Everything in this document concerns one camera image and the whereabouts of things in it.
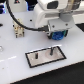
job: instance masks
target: white table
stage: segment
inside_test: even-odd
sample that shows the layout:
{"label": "white table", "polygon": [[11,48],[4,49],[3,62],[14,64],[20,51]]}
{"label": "white table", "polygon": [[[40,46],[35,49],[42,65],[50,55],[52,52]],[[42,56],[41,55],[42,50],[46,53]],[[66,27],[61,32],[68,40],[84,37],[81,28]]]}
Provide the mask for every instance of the white table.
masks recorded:
{"label": "white table", "polygon": [[[26,26],[34,27],[30,19],[33,12],[16,13]],[[84,22],[84,15],[74,16],[75,23]],[[0,84],[9,84],[30,78],[51,70],[56,70],[84,61],[84,32],[77,26],[69,30],[69,34],[61,41],[49,40],[46,33],[25,30],[25,37],[16,38],[10,15],[0,15]],[[30,68],[25,53],[42,48],[59,45],[67,59]]]}

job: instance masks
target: white robotic arm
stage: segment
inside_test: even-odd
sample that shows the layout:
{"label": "white robotic arm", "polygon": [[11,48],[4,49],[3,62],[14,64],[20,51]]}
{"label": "white robotic arm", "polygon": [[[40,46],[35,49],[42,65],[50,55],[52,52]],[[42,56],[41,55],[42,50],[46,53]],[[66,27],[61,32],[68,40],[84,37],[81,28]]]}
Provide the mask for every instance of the white robotic arm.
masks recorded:
{"label": "white robotic arm", "polygon": [[73,10],[77,10],[79,8],[80,3],[81,0],[38,0],[38,4],[34,8],[33,16],[33,23],[36,29],[28,28],[20,24],[15,19],[8,5],[7,8],[13,20],[25,29],[34,31],[56,32],[68,30],[75,25],[72,13]]}

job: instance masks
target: device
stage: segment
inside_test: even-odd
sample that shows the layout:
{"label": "device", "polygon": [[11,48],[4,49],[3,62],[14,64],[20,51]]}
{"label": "device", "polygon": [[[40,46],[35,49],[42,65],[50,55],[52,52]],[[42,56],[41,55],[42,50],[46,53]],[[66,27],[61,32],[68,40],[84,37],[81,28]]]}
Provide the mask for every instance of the device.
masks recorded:
{"label": "device", "polygon": [[68,30],[75,25],[72,17],[73,11],[79,9],[81,0],[38,0],[33,16],[36,29],[20,24],[12,14],[9,2],[6,0],[9,13],[20,26],[28,30],[46,32],[49,39],[61,40],[67,36]]}

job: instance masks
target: black cable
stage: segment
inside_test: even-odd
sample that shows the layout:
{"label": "black cable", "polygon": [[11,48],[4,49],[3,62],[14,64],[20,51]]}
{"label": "black cable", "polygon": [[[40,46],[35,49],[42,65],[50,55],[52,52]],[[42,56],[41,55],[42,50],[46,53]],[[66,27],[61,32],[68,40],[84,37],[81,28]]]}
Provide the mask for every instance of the black cable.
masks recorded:
{"label": "black cable", "polygon": [[20,22],[17,21],[17,19],[15,18],[15,16],[13,15],[13,13],[11,12],[10,6],[9,6],[9,1],[6,0],[6,5],[7,5],[7,9],[9,11],[10,16],[12,17],[12,19],[21,27],[27,29],[27,30],[32,30],[32,31],[44,31],[42,28],[38,28],[38,29],[34,29],[34,28],[29,28],[26,27],[25,25],[22,25]]}

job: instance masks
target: metal plate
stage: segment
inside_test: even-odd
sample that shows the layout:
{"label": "metal plate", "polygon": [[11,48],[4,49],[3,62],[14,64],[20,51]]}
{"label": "metal plate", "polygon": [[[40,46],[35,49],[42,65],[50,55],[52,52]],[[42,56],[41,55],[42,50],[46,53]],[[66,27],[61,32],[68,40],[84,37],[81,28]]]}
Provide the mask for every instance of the metal plate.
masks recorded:
{"label": "metal plate", "polygon": [[30,68],[66,59],[59,47],[53,47],[53,55],[50,55],[50,52],[51,48],[26,53]]}

